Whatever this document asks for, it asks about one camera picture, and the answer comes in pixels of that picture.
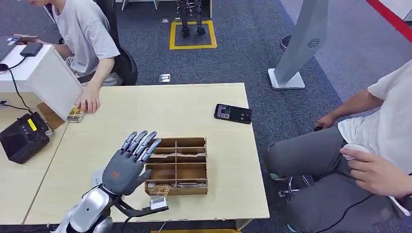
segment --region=light wood tabletop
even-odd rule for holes
[[[92,187],[132,131],[157,137],[206,137],[206,195],[170,196],[169,210],[131,221],[237,219],[238,229],[269,211],[252,125],[213,117],[217,103],[248,107],[243,83],[103,87],[101,108],[80,124],[69,124],[25,221],[58,223]],[[150,197],[141,185],[125,202],[140,209]],[[115,207],[116,222],[124,216]]]
[[[36,105],[40,100],[30,93],[22,95],[28,106],[38,111]],[[14,106],[23,107],[15,93],[0,93],[0,99],[9,100]],[[10,107],[0,107],[0,132],[15,122],[17,117],[22,117],[26,113],[28,112]],[[66,127],[67,124],[60,126],[56,134],[50,137],[50,143],[22,165],[9,161],[0,146],[0,224],[24,222]]]

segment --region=robotic finger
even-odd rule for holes
[[[134,138],[136,135],[137,135],[137,132],[136,132],[136,131],[134,131],[133,133],[131,133],[131,134],[127,137],[126,141],[123,143],[123,145],[122,145],[122,147],[121,147],[120,149],[121,149],[122,151],[126,151],[126,150],[129,148],[130,144],[132,143],[133,138]]]
[[[147,135],[147,131],[145,130],[145,131],[141,132],[137,137],[135,137],[133,139],[132,143],[130,144],[130,147],[128,148],[127,152],[129,152],[129,154],[132,154],[136,150],[136,147],[139,145],[140,141],[146,135]]]
[[[155,148],[160,144],[162,140],[161,139],[156,139],[153,144],[145,150],[144,154],[142,154],[139,159],[137,160],[138,163],[145,163],[147,162],[148,158],[152,155],[153,151]]]
[[[144,149],[147,147],[147,144],[148,144],[154,137],[156,137],[156,135],[157,135],[157,132],[156,132],[156,131],[151,132],[151,133],[146,137],[146,139],[142,142],[142,144],[140,144],[140,145],[137,147],[137,149],[133,152],[132,155],[135,155],[136,157],[139,157],[140,154],[137,154],[137,152],[140,151],[140,153],[141,153],[142,150],[144,150]]]

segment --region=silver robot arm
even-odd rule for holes
[[[144,164],[159,145],[156,132],[133,132],[115,152],[103,172],[103,183],[82,196],[52,233],[109,233],[113,227],[110,208],[115,205],[128,217],[140,217],[168,210],[166,199],[152,200],[149,207],[135,210],[123,202],[122,197],[132,194],[150,177],[150,170],[142,173]]]

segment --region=speaker grille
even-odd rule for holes
[[[321,40],[319,38],[314,38],[308,42],[308,47],[313,49],[317,47],[321,43]]]

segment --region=white cable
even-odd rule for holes
[[[160,233],[162,231],[162,229],[163,229],[163,227],[165,227],[166,223],[167,223],[167,221],[165,223],[163,223],[162,227],[157,231],[157,233]]]

